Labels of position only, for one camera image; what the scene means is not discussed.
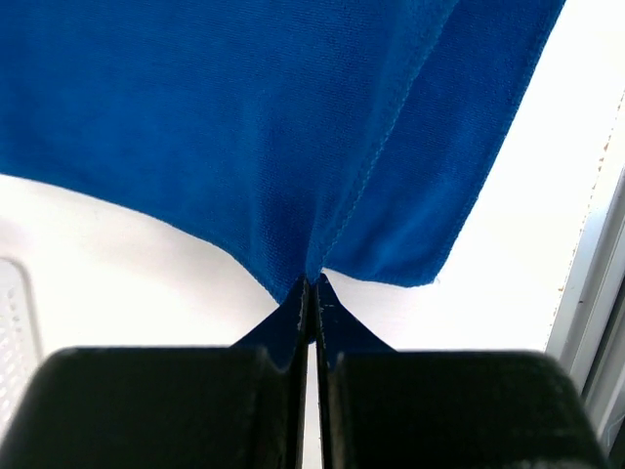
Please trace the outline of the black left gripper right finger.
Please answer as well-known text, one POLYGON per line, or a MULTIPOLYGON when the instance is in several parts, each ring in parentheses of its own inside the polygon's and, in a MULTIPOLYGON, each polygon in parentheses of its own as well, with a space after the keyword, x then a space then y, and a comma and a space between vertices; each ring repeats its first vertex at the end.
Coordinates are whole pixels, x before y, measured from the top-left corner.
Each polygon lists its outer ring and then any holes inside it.
POLYGON ((579 395, 529 351, 393 349, 312 290, 326 468, 605 468, 579 395))

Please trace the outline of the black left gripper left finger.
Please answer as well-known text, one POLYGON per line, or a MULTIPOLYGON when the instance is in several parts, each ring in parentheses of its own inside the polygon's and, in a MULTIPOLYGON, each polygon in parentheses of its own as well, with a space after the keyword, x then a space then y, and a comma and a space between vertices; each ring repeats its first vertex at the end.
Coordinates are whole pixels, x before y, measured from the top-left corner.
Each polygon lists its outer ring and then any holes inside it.
POLYGON ((35 372, 12 468, 298 468, 310 287, 233 345, 67 348, 35 372))

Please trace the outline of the blue towel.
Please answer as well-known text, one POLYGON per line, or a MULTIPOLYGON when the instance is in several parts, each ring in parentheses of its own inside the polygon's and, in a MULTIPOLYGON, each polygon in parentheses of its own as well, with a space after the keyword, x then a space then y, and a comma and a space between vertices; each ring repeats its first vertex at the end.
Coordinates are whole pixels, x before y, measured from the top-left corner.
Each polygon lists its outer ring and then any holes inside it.
POLYGON ((1 253, 44 355, 238 339, 300 275, 466 347, 442 266, 559 1, 5 1, 1 253))

